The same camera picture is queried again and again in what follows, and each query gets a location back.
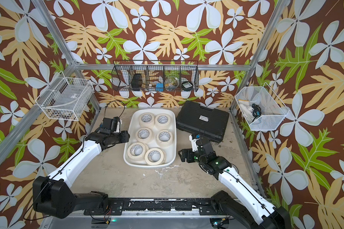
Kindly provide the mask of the masking tape roll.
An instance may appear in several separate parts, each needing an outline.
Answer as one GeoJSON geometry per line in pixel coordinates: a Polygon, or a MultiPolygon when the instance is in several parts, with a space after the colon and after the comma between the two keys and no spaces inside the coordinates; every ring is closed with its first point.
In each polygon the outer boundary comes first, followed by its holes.
{"type": "Polygon", "coordinates": [[[136,131],[136,141],[144,144],[149,144],[154,139],[153,131],[147,127],[142,127],[136,131]]]}
{"type": "Polygon", "coordinates": [[[171,121],[172,119],[168,114],[158,114],[155,117],[155,127],[158,130],[169,129],[171,121]]]}
{"type": "Polygon", "coordinates": [[[141,142],[131,144],[127,149],[127,155],[132,162],[141,162],[145,159],[149,147],[141,142]]]}
{"type": "Polygon", "coordinates": [[[174,142],[173,134],[168,130],[161,130],[156,135],[156,143],[161,148],[167,148],[174,142]]]}
{"type": "Polygon", "coordinates": [[[157,166],[164,164],[165,152],[159,148],[151,148],[145,154],[145,161],[149,166],[157,166]]]}
{"type": "Polygon", "coordinates": [[[139,117],[139,124],[141,127],[153,127],[155,125],[155,116],[152,113],[143,113],[139,117]]]}

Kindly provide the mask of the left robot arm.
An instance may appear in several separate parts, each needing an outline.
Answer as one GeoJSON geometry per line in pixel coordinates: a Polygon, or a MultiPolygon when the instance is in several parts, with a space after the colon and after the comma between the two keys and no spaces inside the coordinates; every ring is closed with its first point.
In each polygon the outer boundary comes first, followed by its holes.
{"type": "Polygon", "coordinates": [[[78,210],[106,213],[110,208],[106,193],[92,191],[75,194],[71,187],[102,151],[129,141],[130,135],[120,129],[121,124],[118,116],[104,118],[100,127],[85,137],[82,146],[63,165],[46,177],[36,178],[32,185],[33,210],[59,219],[78,210]]]}

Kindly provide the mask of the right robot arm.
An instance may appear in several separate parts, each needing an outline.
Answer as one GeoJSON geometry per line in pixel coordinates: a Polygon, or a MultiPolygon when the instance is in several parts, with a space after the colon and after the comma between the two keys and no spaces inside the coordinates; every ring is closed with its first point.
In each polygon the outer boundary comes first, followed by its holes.
{"type": "Polygon", "coordinates": [[[211,197],[211,207],[217,214],[229,215],[247,229],[290,229],[291,219],[284,207],[275,207],[257,193],[237,172],[233,164],[217,156],[211,142],[200,134],[189,136],[192,147],[178,152],[182,162],[198,163],[207,174],[225,185],[237,198],[225,191],[211,197]]]}

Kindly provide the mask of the white plastic storage box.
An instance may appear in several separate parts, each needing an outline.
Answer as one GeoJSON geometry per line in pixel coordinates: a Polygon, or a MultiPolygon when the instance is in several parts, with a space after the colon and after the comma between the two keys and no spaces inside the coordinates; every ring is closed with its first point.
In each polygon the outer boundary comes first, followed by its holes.
{"type": "Polygon", "coordinates": [[[176,136],[176,120],[175,120],[175,114],[170,111],[170,110],[167,110],[167,109],[143,109],[143,110],[138,110],[136,111],[133,116],[131,117],[131,121],[130,121],[130,125],[129,125],[129,129],[128,129],[128,132],[130,134],[130,140],[128,143],[125,144],[125,148],[124,148],[124,155],[123,155],[123,158],[124,158],[124,161],[127,165],[129,166],[132,166],[132,167],[137,167],[137,168],[144,168],[144,169],[156,169],[156,168],[163,168],[163,167],[167,167],[169,165],[171,165],[175,158],[176,158],[176,154],[177,154],[177,136],[176,136]],[[159,148],[161,150],[163,150],[165,152],[165,162],[164,164],[161,164],[161,165],[157,165],[157,166],[149,166],[147,165],[146,161],[143,160],[141,162],[132,162],[129,160],[129,157],[127,155],[127,149],[128,147],[133,144],[133,143],[136,143],[136,137],[135,137],[135,134],[136,134],[136,131],[140,128],[142,128],[139,124],[139,117],[141,114],[143,113],[152,113],[154,114],[154,116],[156,117],[158,114],[168,114],[172,121],[171,121],[171,124],[170,124],[170,128],[167,129],[168,131],[170,131],[173,136],[174,136],[174,142],[167,148],[161,148],[157,145],[156,143],[156,135],[161,131],[161,130],[158,130],[155,125],[153,127],[149,127],[149,129],[151,129],[153,131],[153,134],[154,134],[154,139],[152,142],[150,142],[149,144],[145,144],[149,147],[149,149],[151,148],[159,148]]]}

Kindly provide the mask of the black box in basket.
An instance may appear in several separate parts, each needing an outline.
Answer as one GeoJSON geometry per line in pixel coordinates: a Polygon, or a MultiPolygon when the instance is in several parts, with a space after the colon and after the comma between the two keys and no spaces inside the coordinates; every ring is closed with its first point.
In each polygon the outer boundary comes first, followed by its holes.
{"type": "Polygon", "coordinates": [[[131,80],[132,89],[135,91],[140,90],[142,88],[142,85],[143,85],[142,75],[140,73],[134,74],[131,80]]]}

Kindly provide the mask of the black plastic tool case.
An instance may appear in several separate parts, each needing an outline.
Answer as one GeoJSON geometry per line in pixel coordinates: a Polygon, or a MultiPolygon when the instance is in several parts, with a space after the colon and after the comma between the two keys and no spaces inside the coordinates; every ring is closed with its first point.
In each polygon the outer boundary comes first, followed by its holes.
{"type": "Polygon", "coordinates": [[[191,134],[202,134],[210,141],[220,143],[224,139],[228,119],[229,113],[226,111],[187,101],[176,118],[176,127],[191,134]]]}

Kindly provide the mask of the blue item in basket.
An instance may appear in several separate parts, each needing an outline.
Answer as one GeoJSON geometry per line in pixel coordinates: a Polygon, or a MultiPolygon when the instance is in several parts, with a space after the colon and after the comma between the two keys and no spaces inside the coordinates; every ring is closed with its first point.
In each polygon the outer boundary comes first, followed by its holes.
{"type": "Polygon", "coordinates": [[[164,84],[163,83],[157,83],[155,86],[155,90],[157,92],[163,92],[164,91],[164,84]]]}

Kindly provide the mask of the white mesh basket right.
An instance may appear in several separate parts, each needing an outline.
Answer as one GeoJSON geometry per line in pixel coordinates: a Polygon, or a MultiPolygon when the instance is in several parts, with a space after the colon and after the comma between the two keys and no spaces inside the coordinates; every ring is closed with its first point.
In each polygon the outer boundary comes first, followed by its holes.
{"type": "Polygon", "coordinates": [[[246,86],[235,99],[251,131],[275,131],[290,112],[267,83],[246,86]]]}

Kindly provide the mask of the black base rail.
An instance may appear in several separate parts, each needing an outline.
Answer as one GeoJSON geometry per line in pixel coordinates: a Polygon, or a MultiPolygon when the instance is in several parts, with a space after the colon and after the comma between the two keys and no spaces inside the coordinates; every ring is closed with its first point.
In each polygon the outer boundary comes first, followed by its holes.
{"type": "Polygon", "coordinates": [[[85,215],[125,215],[127,212],[193,212],[198,215],[223,215],[217,200],[212,198],[108,198],[106,209],[85,210],[85,215]]]}

